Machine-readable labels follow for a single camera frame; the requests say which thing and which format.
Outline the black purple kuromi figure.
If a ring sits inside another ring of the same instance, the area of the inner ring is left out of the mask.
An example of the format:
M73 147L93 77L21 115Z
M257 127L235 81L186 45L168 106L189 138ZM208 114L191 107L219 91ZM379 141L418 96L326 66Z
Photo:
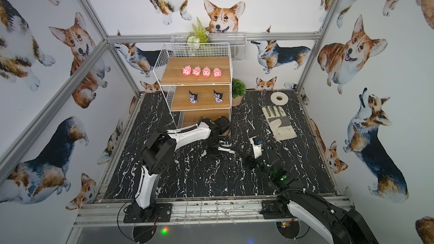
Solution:
M198 94L194 94L191 91L189 91L189 99L191 104L195 105L198 103Z
M214 98L216 103L222 103L223 102L223 93L218 93L217 91L213 90L214 92Z

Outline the pink pig toy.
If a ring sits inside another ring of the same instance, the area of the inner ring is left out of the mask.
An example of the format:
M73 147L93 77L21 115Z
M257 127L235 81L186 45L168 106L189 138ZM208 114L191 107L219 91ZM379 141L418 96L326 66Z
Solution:
M193 70L192 70L192 74L194 77L198 77L201 74L201 68L200 66L196 66Z
M222 76L222 70L218 67L214 68L213 74L215 78L221 78Z
M202 75L204 77L210 77L211 75L211 70L209 69L209 67L205 67L202 69Z
M182 68L182 70L183 70L183 75L184 76L189 76L191 74L191 72L192 72L191 66L185 66L185 67Z

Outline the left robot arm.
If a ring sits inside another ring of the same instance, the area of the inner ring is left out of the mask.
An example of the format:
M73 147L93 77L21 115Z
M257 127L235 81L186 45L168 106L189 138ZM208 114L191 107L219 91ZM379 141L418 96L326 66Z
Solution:
M206 141L210 149L221 150L220 138L230 129L231 122L226 116L217 120L202 117L194 125L148 135L140 153L141 176L133 209L139 212L151 209L159 176L171 164L176 150L196 141Z

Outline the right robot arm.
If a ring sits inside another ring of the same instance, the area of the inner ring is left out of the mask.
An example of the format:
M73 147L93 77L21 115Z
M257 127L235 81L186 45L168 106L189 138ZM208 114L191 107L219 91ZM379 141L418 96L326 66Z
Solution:
M254 136L249 139L253 154L246 165L263 173L276 199L263 202L260 214L265 219L295 218L314 229L329 244L377 244L365 219L355 209L338 207L322 196L309 191L282 165L271 145Z

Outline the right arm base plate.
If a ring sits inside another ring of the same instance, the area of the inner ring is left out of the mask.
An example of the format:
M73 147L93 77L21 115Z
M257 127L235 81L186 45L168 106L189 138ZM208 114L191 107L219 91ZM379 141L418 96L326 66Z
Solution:
M293 218L293 215L289 212L288 206L278 200L264 200L261 202L261 211L263 218L268 219L286 219Z

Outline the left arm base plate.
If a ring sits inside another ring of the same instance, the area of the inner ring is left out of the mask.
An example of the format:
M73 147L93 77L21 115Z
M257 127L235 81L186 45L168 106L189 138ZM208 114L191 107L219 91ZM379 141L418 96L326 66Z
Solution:
M171 203L154 203L142 209L137 203L126 208L124 223L169 222L173 205Z

